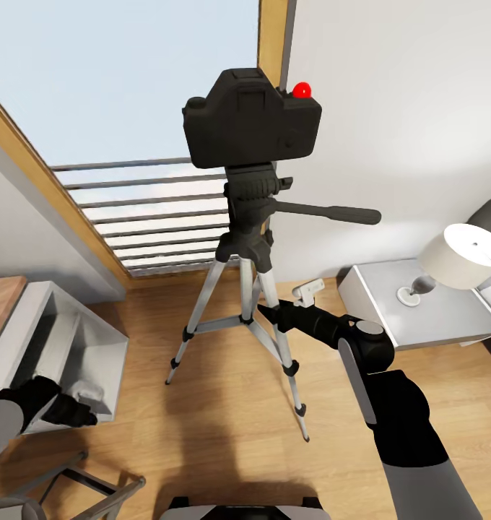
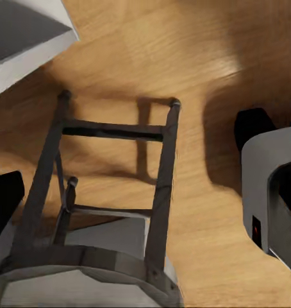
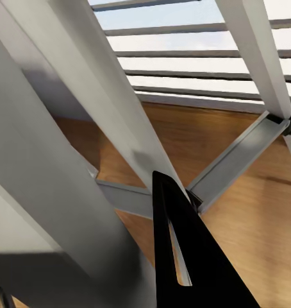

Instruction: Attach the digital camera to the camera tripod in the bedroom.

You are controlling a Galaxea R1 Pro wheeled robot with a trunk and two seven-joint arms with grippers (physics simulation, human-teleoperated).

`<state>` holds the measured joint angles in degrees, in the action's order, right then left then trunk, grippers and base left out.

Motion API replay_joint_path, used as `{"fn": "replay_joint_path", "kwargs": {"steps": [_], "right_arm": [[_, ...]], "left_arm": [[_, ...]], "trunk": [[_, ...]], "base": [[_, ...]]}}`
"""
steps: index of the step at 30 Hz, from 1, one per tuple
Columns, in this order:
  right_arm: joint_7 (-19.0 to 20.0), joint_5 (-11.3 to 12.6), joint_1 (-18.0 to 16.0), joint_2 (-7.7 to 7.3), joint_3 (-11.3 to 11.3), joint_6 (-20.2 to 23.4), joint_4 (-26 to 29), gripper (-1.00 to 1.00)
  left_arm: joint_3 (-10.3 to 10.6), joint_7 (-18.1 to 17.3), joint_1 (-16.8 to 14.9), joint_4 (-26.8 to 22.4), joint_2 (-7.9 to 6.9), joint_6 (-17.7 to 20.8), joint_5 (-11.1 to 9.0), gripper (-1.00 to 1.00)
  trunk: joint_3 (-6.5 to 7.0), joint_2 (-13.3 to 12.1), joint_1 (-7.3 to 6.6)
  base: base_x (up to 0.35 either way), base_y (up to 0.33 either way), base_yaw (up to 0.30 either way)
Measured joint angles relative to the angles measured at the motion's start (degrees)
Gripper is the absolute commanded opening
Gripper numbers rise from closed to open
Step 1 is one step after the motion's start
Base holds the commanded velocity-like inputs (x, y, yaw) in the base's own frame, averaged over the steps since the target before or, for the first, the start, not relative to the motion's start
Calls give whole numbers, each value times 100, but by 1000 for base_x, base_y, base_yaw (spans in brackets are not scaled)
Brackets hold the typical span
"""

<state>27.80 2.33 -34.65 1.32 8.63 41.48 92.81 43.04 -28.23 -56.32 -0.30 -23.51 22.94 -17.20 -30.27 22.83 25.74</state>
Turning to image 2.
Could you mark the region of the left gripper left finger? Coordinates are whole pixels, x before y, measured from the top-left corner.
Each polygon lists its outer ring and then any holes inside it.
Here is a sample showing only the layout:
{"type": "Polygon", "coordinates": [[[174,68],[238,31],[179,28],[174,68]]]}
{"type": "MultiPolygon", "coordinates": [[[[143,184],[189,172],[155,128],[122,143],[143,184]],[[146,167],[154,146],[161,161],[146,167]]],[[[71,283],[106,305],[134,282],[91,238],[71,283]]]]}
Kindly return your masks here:
{"type": "Polygon", "coordinates": [[[20,171],[0,175],[0,235],[25,195],[20,171]]]}

